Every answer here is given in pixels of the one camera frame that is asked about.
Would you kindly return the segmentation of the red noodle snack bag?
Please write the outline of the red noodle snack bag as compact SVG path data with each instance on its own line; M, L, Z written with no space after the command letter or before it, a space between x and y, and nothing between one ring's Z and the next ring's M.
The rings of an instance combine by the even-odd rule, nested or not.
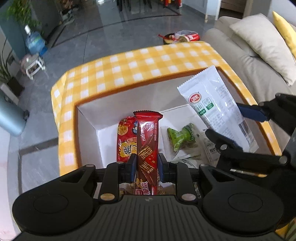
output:
M137 119L128 116L117 127L117 161L127 162L132 154L137 153Z

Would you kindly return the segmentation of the yellow cushion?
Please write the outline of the yellow cushion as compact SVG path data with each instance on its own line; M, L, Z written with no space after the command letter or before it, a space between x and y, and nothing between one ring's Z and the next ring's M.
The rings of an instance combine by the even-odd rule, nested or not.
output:
M282 16L273 11L273 22L286 42L288 48L293 54L294 58L296 57L296 32Z

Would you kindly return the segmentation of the snack basket on floor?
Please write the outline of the snack basket on floor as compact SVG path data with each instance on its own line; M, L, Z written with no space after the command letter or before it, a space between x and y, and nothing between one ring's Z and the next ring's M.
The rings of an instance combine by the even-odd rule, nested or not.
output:
M163 39L164 45L182 42L195 42L200 40L200 36L197 32L189 30L181 30L175 33L166 34L164 36L158 34L158 36Z

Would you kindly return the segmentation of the hanging leafy plant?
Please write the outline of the hanging leafy plant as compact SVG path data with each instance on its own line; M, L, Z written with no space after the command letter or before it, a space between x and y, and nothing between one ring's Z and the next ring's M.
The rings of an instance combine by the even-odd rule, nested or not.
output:
M30 1L14 0L4 13L7 19L12 18L22 26L28 25L35 29L41 25L41 22L33 19Z

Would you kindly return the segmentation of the clear hawthorn ball packet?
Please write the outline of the clear hawthorn ball packet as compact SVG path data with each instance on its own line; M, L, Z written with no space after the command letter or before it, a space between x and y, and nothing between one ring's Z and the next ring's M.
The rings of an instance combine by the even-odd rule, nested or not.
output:
M217 166L219 157L220 157L220 153L217 151L215 144L213 142L211 142L208 137L205 134L205 130L202 130L199 133L199 139L200 142L204 148L205 154L207 156L207 159L209 161L209 163L212 166Z

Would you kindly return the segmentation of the red biscuit stick pack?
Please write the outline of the red biscuit stick pack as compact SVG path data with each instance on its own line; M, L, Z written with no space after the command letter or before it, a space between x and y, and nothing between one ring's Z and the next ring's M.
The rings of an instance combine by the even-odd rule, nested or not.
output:
M137 120L137 175L135 195L156 195L158 188L159 120L161 113L135 111Z

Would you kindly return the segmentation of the green raisin snack packet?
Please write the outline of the green raisin snack packet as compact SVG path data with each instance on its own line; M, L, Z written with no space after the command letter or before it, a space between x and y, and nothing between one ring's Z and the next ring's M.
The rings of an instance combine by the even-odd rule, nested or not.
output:
M178 152L184 147L192 147L197 143L196 140L196 128L193 123L189 123L182 127L180 131L172 128L166 130L168 139L171 144L171 149L174 152Z

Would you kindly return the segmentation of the orange cardboard box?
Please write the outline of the orange cardboard box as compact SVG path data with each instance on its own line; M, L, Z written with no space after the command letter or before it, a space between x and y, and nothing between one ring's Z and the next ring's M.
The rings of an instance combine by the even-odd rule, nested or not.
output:
M93 164L97 168L105 168L115 162L118 123L136 110L163 114L160 127L179 130L188 123L195 123L199 129L205 129L203 121L177 90L190 77L189 74L181 74L163 81L153 79L76 104L74 146L77 165Z

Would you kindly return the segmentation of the yellow checkered tablecloth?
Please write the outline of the yellow checkered tablecloth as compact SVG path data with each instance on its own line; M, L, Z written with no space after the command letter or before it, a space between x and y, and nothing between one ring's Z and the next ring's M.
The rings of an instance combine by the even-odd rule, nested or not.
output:
M60 175L78 168L74 145L74 109L113 90L165 80L215 65L242 94L247 104L256 104L249 90L227 62L207 42L159 45L106 56L79 65L64 73L51 89L51 103L58 130Z

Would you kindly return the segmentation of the grey sofa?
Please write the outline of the grey sofa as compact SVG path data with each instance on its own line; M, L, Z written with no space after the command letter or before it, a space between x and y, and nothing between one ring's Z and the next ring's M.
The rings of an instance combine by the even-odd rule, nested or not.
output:
M276 93L295 95L295 85L289 87L284 79L271 68L251 47L231 30L239 19L222 16L213 28L202 36L230 65L260 103L272 100Z

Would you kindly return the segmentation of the potted green plant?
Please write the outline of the potted green plant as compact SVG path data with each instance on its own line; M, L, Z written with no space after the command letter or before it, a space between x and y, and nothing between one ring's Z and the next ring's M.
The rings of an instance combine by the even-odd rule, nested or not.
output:
M4 45L1 51L1 82L5 83L16 97L20 97L24 91L24 87L17 81L17 79L9 72L8 60L12 57L12 50L8 53L6 59L4 59L4 48L6 46L7 39L4 41Z

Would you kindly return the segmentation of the white snack pouch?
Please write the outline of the white snack pouch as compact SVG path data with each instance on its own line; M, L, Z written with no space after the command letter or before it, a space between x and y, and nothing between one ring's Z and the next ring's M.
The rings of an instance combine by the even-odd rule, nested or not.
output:
M258 150L253 133L215 66L193 76L177 90L208 128L233 140L245 152Z

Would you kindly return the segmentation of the grey metal trash bin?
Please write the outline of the grey metal trash bin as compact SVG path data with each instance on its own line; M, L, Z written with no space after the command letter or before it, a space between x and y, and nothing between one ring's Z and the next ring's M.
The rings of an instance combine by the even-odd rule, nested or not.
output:
M0 125L12 136L19 136L25 129L30 116L28 110L17 106L2 90L0 100Z

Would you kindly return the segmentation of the beige cushion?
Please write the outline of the beige cushion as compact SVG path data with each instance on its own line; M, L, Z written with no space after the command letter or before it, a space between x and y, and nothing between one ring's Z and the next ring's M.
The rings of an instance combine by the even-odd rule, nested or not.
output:
M247 16L230 25L230 29L279 73L287 85L295 83L295 58L281 34L265 15Z

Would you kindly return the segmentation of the small white stool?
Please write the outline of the small white stool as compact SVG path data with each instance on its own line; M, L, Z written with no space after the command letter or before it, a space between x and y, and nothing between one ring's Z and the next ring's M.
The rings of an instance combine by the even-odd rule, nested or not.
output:
M34 79L34 75L39 71L39 70L45 70L46 65L44 63L44 60L42 59L39 54L27 54L23 57L23 59L20 61L20 68L22 73L27 75L27 77L30 80Z

